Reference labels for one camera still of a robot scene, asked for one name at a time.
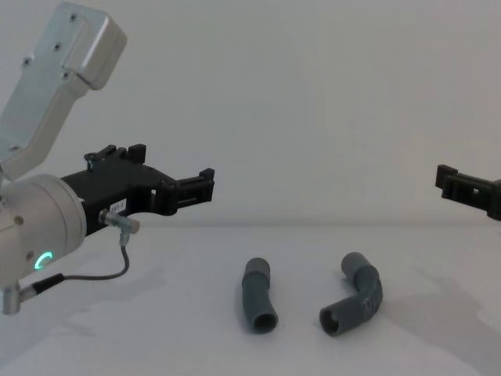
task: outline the white backdrop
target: white backdrop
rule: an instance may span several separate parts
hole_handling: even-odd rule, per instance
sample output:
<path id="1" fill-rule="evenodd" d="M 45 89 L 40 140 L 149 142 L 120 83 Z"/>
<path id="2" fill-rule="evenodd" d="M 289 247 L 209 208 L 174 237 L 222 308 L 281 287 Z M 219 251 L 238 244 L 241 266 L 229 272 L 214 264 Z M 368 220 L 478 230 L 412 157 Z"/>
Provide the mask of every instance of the white backdrop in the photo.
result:
<path id="1" fill-rule="evenodd" d="M 178 224 L 490 223 L 436 165 L 501 177 L 501 3 L 108 0 L 129 37 L 37 172 L 146 143 L 174 177 L 216 170 Z M 0 0 L 0 107 L 58 0 Z"/>

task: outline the pipe elbow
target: pipe elbow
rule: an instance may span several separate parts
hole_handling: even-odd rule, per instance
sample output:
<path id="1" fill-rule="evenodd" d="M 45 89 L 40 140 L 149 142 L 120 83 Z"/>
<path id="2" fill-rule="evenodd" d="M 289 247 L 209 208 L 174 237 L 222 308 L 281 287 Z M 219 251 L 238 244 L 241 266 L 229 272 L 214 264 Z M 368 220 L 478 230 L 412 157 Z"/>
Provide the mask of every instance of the pipe elbow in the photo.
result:
<path id="1" fill-rule="evenodd" d="M 341 269 L 357 295 L 328 305 L 320 311 L 323 330 L 332 336 L 350 331 L 369 321 L 383 301 L 383 287 L 377 269 L 360 253 L 346 255 Z"/>

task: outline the sticker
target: sticker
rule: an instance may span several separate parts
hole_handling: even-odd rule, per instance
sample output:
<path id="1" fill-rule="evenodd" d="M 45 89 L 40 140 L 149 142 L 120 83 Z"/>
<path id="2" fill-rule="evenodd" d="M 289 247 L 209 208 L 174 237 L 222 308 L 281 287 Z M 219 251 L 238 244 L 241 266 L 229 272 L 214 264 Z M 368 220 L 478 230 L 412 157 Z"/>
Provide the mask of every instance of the sticker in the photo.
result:
<path id="1" fill-rule="evenodd" d="M 115 204 L 110 206 L 110 212 L 112 213 L 121 213 L 127 208 L 127 199 L 125 198 L 122 201 L 118 201 Z"/>

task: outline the metal connector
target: metal connector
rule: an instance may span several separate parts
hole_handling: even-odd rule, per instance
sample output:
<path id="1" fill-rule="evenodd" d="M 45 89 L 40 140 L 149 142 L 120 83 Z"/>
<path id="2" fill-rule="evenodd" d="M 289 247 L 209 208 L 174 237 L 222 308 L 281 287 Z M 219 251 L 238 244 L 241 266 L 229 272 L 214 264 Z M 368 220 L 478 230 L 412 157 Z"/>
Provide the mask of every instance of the metal connector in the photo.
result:
<path id="1" fill-rule="evenodd" d="M 120 246 L 125 247 L 132 233 L 137 233 L 141 228 L 141 223 L 135 219 L 130 219 L 113 213 L 107 209 L 99 213 L 99 221 L 108 226 L 117 227 L 121 230 L 120 233 Z"/>
<path id="2" fill-rule="evenodd" d="M 21 308 L 21 288 L 19 282 L 6 286 L 2 290 L 3 313 L 5 315 L 15 315 Z"/>

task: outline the gray pipe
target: gray pipe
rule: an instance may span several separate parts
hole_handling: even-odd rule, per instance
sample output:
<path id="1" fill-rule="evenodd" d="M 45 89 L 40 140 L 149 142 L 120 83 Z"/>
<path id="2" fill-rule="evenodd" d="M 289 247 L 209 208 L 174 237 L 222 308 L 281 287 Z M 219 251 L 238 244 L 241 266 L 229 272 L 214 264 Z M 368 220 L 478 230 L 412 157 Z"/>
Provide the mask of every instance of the gray pipe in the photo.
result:
<path id="1" fill-rule="evenodd" d="M 263 258 L 251 259 L 242 279 L 242 303 L 247 321 L 256 333 L 272 331 L 279 320 L 269 301 L 269 286 L 269 264 Z"/>
<path id="2" fill-rule="evenodd" d="M 320 311 L 323 330 L 332 336 L 370 320 L 383 301 L 383 287 L 377 269 L 360 253 L 349 253 L 341 262 L 341 269 L 358 294 L 343 299 Z"/>

